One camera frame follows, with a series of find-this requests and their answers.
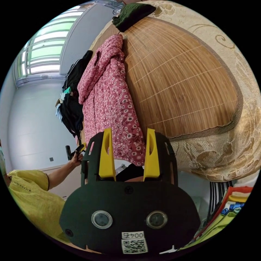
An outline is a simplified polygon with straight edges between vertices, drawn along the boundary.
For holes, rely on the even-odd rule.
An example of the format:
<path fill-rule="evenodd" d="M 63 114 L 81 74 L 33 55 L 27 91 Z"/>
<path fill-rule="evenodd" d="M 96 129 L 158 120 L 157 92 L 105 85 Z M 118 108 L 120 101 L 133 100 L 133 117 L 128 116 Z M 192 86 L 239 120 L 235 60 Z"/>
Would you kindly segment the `person's left hand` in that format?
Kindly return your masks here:
<path fill-rule="evenodd" d="M 75 154 L 74 157 L 70 160 L 70 166 L 71 168 L 76 168 L 81 165 L 81 162 L 83 160 L 83 154 Z"/>

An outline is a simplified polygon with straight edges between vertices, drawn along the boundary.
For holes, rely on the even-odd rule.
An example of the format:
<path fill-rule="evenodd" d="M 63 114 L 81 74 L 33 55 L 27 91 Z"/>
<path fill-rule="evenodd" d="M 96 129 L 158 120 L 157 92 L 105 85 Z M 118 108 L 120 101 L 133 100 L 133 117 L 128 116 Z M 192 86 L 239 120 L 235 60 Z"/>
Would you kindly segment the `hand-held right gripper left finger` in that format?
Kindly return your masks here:
<path fill-rule="evenodd" d="M 103 132 L 99 176 L 101 179 L 116 181 L 111 128 L 107 128 Z"/>

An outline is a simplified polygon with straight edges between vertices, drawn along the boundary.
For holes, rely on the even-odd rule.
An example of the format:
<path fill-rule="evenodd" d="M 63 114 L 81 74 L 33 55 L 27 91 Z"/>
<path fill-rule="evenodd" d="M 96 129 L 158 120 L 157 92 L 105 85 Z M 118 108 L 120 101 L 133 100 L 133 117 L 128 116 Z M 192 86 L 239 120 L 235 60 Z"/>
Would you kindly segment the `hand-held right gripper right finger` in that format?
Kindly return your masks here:
<path fill-rule="evenodd" d="M 143 181 L 158 179 L 160 176 L 159 157 L 156 133 L 154 129 L 147 129 L 146 153 L 144 162 Z"/>

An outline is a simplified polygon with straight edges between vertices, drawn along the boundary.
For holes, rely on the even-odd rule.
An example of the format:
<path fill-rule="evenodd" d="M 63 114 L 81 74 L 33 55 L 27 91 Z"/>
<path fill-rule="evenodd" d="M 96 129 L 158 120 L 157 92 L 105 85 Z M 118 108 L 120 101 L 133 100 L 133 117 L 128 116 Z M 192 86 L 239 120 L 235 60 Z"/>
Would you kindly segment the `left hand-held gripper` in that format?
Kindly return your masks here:
<path fill-rule="evenodd" d="M 86 143 L 82 143 L 79 145 L 73 152 L 69 149 L 69 160 L 71 160 L 75 154 L 81 154 L 82 152 L 85 152 L 86 150 Z"/>

